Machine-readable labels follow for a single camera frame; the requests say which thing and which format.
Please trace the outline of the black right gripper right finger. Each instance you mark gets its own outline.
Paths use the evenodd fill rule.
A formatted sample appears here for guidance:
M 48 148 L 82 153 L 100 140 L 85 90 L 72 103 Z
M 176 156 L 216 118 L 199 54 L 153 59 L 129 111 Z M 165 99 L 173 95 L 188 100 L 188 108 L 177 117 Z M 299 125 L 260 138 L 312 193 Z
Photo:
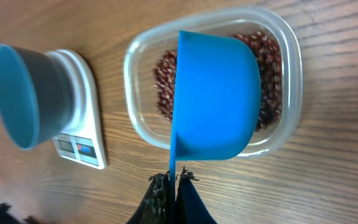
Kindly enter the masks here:
M 217 224 L 208 212 L 192 181 L 194 173 L 185 167 L 180 174 L 178 195 L 175 202 L 175 221 L 179 224 Z

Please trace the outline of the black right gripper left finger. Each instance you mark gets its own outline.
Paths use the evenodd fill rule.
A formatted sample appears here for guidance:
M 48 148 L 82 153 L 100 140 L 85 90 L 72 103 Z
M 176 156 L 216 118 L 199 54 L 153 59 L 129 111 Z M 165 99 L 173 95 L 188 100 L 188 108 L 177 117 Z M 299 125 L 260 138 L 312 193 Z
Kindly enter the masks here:
M 150 185 L 127 224 L 166 224 L 169 219 L 169 174 L 149 178 Z

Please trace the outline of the clear plastic food container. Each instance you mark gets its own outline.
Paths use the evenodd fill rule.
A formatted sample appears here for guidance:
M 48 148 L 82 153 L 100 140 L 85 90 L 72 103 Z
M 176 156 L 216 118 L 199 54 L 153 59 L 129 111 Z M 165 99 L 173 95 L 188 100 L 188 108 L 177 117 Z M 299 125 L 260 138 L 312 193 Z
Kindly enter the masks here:
M 301 116 L 301 50 L 286 21 L 260 7 L 230 7 L 181 17 L 146 30 L 132 40 L 124 57 L 123 75 L 127 110 L 138 135 L 153 146 L 170 147 L 171 124 L 158 112 L 152 70 L 165 51 L 177 47 L 180 30 L 220 36 L 262 30 L 275 38 L 283 60 L 282 112 L 276 122 L 253 134 L 239 157 L 258 157 L 282 147 L 293 135 Z

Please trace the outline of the red beans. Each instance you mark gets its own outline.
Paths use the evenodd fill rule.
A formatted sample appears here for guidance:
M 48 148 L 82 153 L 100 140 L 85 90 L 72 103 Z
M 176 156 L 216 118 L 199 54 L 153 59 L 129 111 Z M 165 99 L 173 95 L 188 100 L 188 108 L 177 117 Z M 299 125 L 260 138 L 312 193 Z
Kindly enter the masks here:
M 282 114 L 282 55 L 276 39 L 261 30 L 236 33 L 233 38 L 251 48 L 259 66 L 261 103 L 255 131 L 267 129 Z M 173 119 L 173 101 L 178 51 L 167 50 L 156 62 L 152 74 L 157 89 L 158 113 L 167 121 Z

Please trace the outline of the white digital kitchen scale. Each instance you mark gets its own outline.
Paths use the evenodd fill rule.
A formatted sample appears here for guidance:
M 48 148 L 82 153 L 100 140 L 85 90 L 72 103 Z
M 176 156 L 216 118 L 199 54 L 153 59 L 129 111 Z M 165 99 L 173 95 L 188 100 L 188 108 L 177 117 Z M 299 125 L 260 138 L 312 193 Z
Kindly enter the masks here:
M 72 50 L 57 49 L 46 55 L 62 65 L 73 92 L 70 121 L 53 137 L 59 156 L 95 169 L 105 169 L 107 159 L 98 92 L 91 69 L 83 57 Z

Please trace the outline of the blue plastic measuring scoop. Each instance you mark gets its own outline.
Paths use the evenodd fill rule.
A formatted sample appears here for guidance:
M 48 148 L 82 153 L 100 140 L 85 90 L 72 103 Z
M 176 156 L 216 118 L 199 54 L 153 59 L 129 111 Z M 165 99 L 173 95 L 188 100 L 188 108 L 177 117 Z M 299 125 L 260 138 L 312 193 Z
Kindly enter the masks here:
M 231 37 L 181 30 L 170 139 L 170 223 L 176 223 L 177 161 L 236 157 L 248 145 L 261 102 L 252 50 Z

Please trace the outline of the teal metal bowl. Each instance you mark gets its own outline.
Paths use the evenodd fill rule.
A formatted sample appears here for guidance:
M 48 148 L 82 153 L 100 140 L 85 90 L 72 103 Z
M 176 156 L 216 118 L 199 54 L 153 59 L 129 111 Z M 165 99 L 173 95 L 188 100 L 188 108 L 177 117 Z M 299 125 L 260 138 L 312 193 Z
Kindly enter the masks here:
M 29 150 L 70 122 L 73 93 L 62 64 L 32 50 L 0 45 L 0 117 L 12 139 Z

